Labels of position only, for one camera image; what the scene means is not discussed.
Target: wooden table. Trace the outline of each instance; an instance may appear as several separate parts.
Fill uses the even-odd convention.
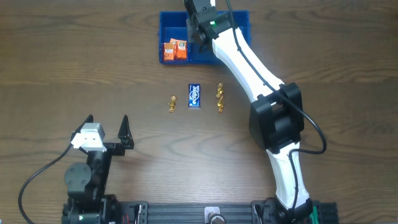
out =
[[[322,156],[300,155],[311,198],[337,202],[341,223],[398,216],[398,4],[395,1],[232,1],[249,9],[252,47],[267,68],[302,90],[324,130]],[[226,9],[219,1],[219,9]],[[115,157],[107,193],[149,202],[250,202],[273,196],[266,153],[248,129],[249,101],[225,67],[163,66],[159,11],[174,0],[0,2],[0,219],[25,223],[24,181],[68,145],[90,114],[117,141],[124,114],[136,148]],[[216,87],[225,86],[218,114]],[[202,108],[187,108],[201,83]],[[177,108],[169,114],[170,95]],[[302,147],[318,149],[307,123]],[[85,161],[70,151],[24,194],[36,223],[59,223],[63,175]]]

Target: black cable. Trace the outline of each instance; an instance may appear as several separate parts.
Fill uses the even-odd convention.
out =
[[[236,31],[235,31],[235,21],[234,21],[234,16],[233,16],[233,10],[231,7],[231,3],[229,0],[225,0],[226,4],[228,6],[228,10],[229,10],[229,16],[230,16],[230,23],[233,26],[232,30],[233,30],[233,34],[234,34],[234,38],[235,38],[235,43],[236,46],[238,48],[238,51],[241,53],[241,55],[243,56],[243,58],[245,59],[245,61],[249,64],[249,66],[253,69],[253,71],[256,73],[256,75],[260,78],[261,81],[264,82],[264,85],[267,86],[270,90],[272,90],[281,100],[282,103],[286,103],[287,105],[289,105],[291,108],[293,108],[295,111],[297,111],[298,113],[300,113],[308,122],[310,122],[310,124],[315,128],[315,130],[317,130],[321,140],[322,140],[322,150],[321,151],[311,151],[311,150],[306,150],[306,149],[293,149],[289,152],[289,161],[290,164],[292,165],[293,168],[293,175],[294,175],[294,181],[295,181],[295,195],[294,195],[294,201],[293,201],[293,207],[292,207],[292,215],[294,213],[294,208],[296,206],[297,203],[297,195],[299,194],[299,183],[297,180],[297,173],[294,167],[294,162],[292,159],[292,154],[293,152],[303,152],[303,153],[308,153],[308,154],[323,154],[326,151],[327,148],[327,143],[326,143],[326,137],[323,134],[322,130],[320,129],[320,127],[316,124],[316,122],[314,122],[314,120],[308,115],[306,114],[303,110],[301,110],[296,104],[294,104],[293,102],[291,102],[289,99],[287,99],[284,95],[282,95],[281,93],[279,93],[274,87],[272,87],[262,76],[261,74],[257,71],[257,69],[254,67],[254,65],[250,62],[250,60],[246,57],[246,55],[244,54],[244,52],[242,51],[241,46],[239,45],[238,42],[238,38],[236,37]]]
[[[32,220],[30,220],[30,218],[26,215],[26,212],[24,211],[24,208],[22,207],[22,195],[24,194],[25,188],[27,187],[27,185],[35,178],[37,177],[39,174],[41,174],[45,169],[49,168],[50,166],[54,165],[56,162],[58,162],[60,159],[62,159],[70,150],[70,148],[72,147],[72,144],[69,144],[69,146],[67,147],[67,149],[56,159],[54,159],[52,162],[50,162],[49,164],[43,166],[43,168],[39,169],[36,173],[34,173],[31,177],[29,177],[26,182],[24,183],[24,185],[22,186],[21,190],[19,191],[19,195],[18,195],[18,206],[19,206],[19,211],[21,212],[22,216],[25,218],[25,220],[28,222],[28,224],[34,224],[34,222],[32,222]]]

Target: blue bin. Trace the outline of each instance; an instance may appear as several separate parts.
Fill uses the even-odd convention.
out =
[[[250,45],[250,20],[249,11],[234,11],[234,19],[242,30],[246,42]],[[221,64],[222,61],[215,57],[212,51],[203,49],[199,51],[198,44],[188,43],[188,55],[186,60],[163,61],[163,43],[169,43],[171,38],[178,40],[188,40],[187,33],[187,20],[188,14],[185,11],[160,12],[159,21],[159,61],[164,65],[183,65],[183,64],[196,64],[196,65],[215,65]]]

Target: gold candy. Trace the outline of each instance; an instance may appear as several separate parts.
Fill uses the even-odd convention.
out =
[[[223,88],[223,83],[218,84],[218,89],[217,89],[217,98],[220,98],[222,94],[224,93],[224,88]]]
[[[174,108],[175,108],[175,102],[177,100],[177,97],[172,95],[172,101],[169,103],[169,113],[174,113]]]
[[[217,103],[218,112],[222,113],[224,108],[224,96],[221,96],[220,100]]]

